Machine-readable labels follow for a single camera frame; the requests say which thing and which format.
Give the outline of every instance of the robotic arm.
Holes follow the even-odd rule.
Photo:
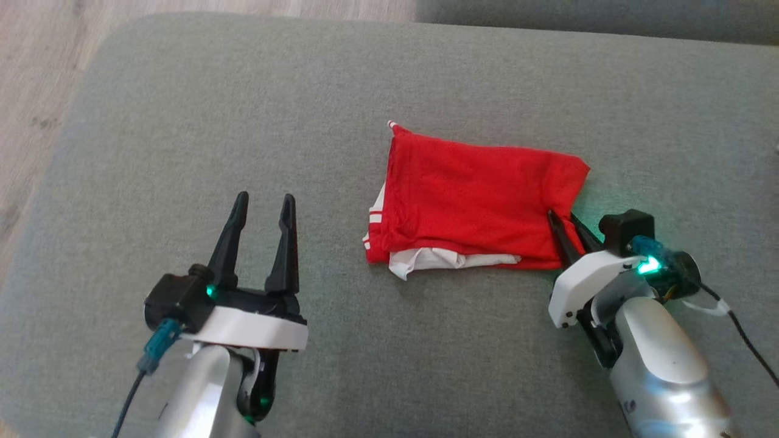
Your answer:
[[[731,412],[703,356],[665,309],[698,291],[700,272],[687,253],[662,260],[637,245],[654,241],[654,219],[638,210],[607,215],[601,244],[575,216],[580,256],[560,218],[549,224],[565,270],[549,300],[557,327],[581,325],[636,438],[736,438]]]
[[[248,193],[238,194],[208,267],[193,265],[183,277],[165,274],[144,302],[151,330],[172,324],[181,328],[181,337],[195,342],[178,389],[160,415],[155,437],[259,438],[254,425],[273,406],[279,354],[305,349],[308,327],[295,297],[294,197],[284,197],[281,239],[264,290],[238,287],[234,272],[248,204]]]

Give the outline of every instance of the white strap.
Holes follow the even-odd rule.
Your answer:
[[[730,306],[725,302],[724,299],[720,299],[717,301],[717,307],[713,309],[707,309],[705,307],[696,306],[692,304],[691,302],[682,301],[685,306],[689,307],[692,310],[697,310],[699,312],[707,313],[712,316],[725,316],[730,312]]]

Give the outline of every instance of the gray cushion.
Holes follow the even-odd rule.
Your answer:
[[[425,23],[779,44],[776,0],[424,0]]]
[[[266,436],[627,436],[553,273],[412,274],[361,244],[393,118],[452,140],[580,155],[575,211],[634,207],[692,253],[779,366],[779,49],[424,24],[169,15],[116,34],[87,73],[0,295],[0,412],[22,435],[107,436],[150,332],[144,297],[206,262],[251,194],[238,276],[259,287],[298,198],[308,349],[284,355]],[[698,302],[707,302],[700,298]],[[747,436],[779,390],[725,319],[671,313]],[[185,367],[141,386],[146,436]]]

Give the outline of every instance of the folded clothing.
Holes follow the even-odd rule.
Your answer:
[[[578,244],[570,211],[590,170],[580,158],[472,146],[389,126],[386,181],[363,238],[368,262],[388,263],[403,279],[412,270],[442,267],[556,269],[549,210]]]

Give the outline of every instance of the red cloth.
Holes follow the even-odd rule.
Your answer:
[[[512,254],[513,269],[556,269],[554,210],[580,252],[570,211],[590,168],[578,157],[525,147],[480,147],[393,126],[381,221],[370,223],[370,263],[436,247]]]

